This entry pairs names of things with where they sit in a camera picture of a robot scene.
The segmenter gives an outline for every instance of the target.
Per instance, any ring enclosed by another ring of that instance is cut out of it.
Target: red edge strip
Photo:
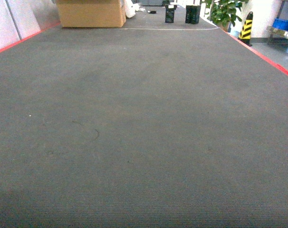
[[[271,64],[272,66],[274,66],[275,68],[277,68],[282,73],[284,73],[284,74],[286,74],[288,76],[288,70],[286,70],[283,66],[273,62],[268,57],[264,56],[263,54],[261,54],[260,52],[258,52],[256,50],[252,49],[251,47],[249,47],[248,45],[246,45],[242,41],[238,40],[236,37],[232,36],[231,34],[228,33],[228,35],[231,36],[234,40],[236,40],[240,44],[242,44],[243,46],[245,46],[248,50],[252,51],[254,54],[256,54],[257,56],[259,56],[260,58],[262,58],[263,60],[265,60],[266,62],[268,62],[269,64]]]
[[[20,44],[20,43],[26,41],[27,39],[30,39],[30,38],[38,35],[39,33],[42,33],[42,32],[44,32],[44,31],[46,31],[46,30],[48,30],[48,29],[50,29],[50,28],[53,28],[53,27],[55,27],[55,26],[58,26],[58,25],[60,25],[60,22],[59,22],[59,23],[56,23],[55,25],[52,25],[52,26],[50,26],[50,27],[48,27],[48,28],[46,28],[46,29],[44,29],[44,30],[41,30],[41,31],[39,31],[39,32],[36,32],[36,33],[32,34],[31,36],[28,36],[28,37],[26,37],[26,38],[24,38],[24,39],[22,39],[22,40],[20,40],[20,41],[17,41],[17,42],[15,42],[15,43],[13,43],[13,44],[10,44],[9,46],[6,46],[6,47],[0,49],[0,52],[3,52],[3,51],[5,51],[5,50],[8,50],[9,48],[14,47],[14,46],[17,45],[17,44]]]

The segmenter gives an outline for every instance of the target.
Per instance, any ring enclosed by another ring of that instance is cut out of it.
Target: yellow and black striped post
[[[249,45],[250,47],[252,46],[252,44],[250,44],[250,33],[252,31],[252,23],[253,23],[253,12],[250,12],[247,18],[245,19],[244,25],[238,37],[238,40],[241,40],[243,43]]]

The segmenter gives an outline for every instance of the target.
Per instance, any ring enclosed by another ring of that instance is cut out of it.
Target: potted plant
[[[210,9],[208,19],[215,25],[228,31],[229,25],[236,25],[235,21],[242,21],[237,16],[237,9],[242,11],[242,4],[248,3],[249,0],[202,0],[202,3],[206,3],[206,9]]]

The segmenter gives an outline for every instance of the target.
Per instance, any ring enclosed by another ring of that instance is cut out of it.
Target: small black object
[[[165,23],[173,23],[174,6],[173,5],[165,5],[165,8],[166,8]]]
[[[187,24],[198,24],[200,18],[200,6],[186,6],[185,23]]]

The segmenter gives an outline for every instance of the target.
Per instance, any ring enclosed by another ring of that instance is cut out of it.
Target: white wall panel
[[[52,0],[28,0],[41,30],[59,23],[58,8]]]
[[[40,27],[27,0],[7,0],[22,38],[39,32]]]
[[[5,1],[0,0],[0,49],[19,41],[10,12]]]
[[[272,25],[280,8],[281,1],[279,0],[249,0],[241,13],[242,23],[236,23],[233,30],[240,32],[242,25],[250,11],[254,14],[252,25],[252,38],[267,38],[269,32],[267,26]]]

